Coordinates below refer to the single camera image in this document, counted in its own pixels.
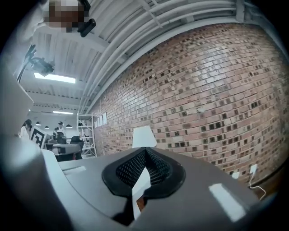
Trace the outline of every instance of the woman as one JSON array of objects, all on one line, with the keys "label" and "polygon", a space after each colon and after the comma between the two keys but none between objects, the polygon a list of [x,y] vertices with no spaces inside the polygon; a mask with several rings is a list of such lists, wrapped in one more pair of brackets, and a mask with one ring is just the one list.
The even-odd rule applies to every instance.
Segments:
[{"label": "woman", "polygon": [[31,132],[31,128],[32,128],[31,123],[32,122],[30,119],[28,119],[24,122],[24,124],[22,125],[22,128],[20,129],[20,132],[19,132],[20,138],[30,140],[30,132]]}]

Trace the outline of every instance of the white wall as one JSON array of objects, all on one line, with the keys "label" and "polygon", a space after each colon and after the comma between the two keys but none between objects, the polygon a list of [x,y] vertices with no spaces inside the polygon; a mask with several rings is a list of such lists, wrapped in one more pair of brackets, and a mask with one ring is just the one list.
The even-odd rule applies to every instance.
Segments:
[{"label": "white wall", "polygon": [[[54,128],[58,127],[58,122],[62,121],[66,130],[66,137],[71,138],[75,135],[79,135],[76,127],[76,115],[47,115],[43,113],[29,112],[27,119],[31,119],[32,126],[35,126],[36,122],[39,121],[41,126],[38,126],[41,130],[52,134]],[[72,128],[66,128],[66,125],[70,124]]]}]

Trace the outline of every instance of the ceiling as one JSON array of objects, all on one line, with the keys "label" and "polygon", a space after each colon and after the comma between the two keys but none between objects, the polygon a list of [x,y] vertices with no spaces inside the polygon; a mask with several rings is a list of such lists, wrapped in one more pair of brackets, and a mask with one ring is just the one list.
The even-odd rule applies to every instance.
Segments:
[{"label": "ceiling", "polygon": [[89,0],[96,27],[82,38],[48,27],[33,36],[37,57],[54,65],[54,74],[76,83],[36,79],[27,69],[21,85],[34,100],[31,111],[88,112],[97,97],[136,53],[161,35],[187,23],[217,18],[244,19],[242,0]]}]

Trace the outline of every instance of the metal shelving unit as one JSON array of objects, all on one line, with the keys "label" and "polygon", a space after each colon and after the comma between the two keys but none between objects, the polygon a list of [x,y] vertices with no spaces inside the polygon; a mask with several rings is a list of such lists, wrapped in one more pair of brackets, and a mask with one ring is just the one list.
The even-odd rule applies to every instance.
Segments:
[{"label": "metal shelving unit", "polygon": [[79,132],[80,140],[84,141],[81,155],[94,155],[96,154],[94,132],[93,132],[93,115],[77,113],[77,129]]}]

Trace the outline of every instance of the white cable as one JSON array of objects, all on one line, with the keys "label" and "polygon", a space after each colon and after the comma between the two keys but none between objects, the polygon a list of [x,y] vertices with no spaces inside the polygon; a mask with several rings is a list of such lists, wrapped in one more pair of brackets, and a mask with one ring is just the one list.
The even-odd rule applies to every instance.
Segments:
[{"label": "white cable", "polygon": [[[250,181],[249,181],[250,189],[259,188],[259,189],[263,190],[260,186],[252,187],[251,181],[252,181],[252,179],[254,178],[254,175],[255,175],[255,172],[252,174],[252,177],[251,177],[251,179],[250,179]],[[260,200],[262,200],[262,199],[266,196],[266,191],[265,191],[265,190],[263,190],[263,191],[264,191],[264,195],[261,196]]]}]

